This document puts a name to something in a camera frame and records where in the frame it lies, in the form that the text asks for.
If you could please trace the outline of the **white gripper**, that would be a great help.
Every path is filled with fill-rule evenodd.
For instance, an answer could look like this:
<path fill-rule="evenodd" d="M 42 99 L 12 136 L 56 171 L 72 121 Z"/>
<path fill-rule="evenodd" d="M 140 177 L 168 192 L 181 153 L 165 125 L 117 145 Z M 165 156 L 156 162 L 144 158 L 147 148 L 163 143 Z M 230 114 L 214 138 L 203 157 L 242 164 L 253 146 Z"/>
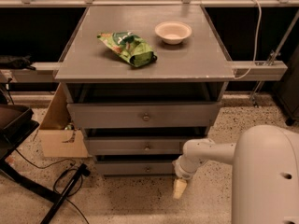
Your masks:
<path fill-rule="evenodd" d="M 173 198 L 178 200 L 187 188 L 186 180 L 191 180 L 193 178 L 200 163 L 198 161 L 192 161 L 184 155 L 180 155 L 173 161 L 173 165 L 176 176 L 181 178 L 174 180 L 173 187 Z"/>

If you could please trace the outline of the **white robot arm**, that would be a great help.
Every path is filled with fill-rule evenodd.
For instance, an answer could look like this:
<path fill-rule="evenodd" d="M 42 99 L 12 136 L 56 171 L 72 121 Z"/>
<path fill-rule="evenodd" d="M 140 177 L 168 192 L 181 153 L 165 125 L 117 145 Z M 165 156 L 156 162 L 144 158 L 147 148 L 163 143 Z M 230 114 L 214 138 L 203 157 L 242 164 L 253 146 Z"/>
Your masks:
<path fill-rule="evenodd" d="M 232 224 L 299 224 L 299 134 L 254 126 L 235 143 L 192 139 L 173 161 L 178 199 L 207 161 L 232 166 Z"/>

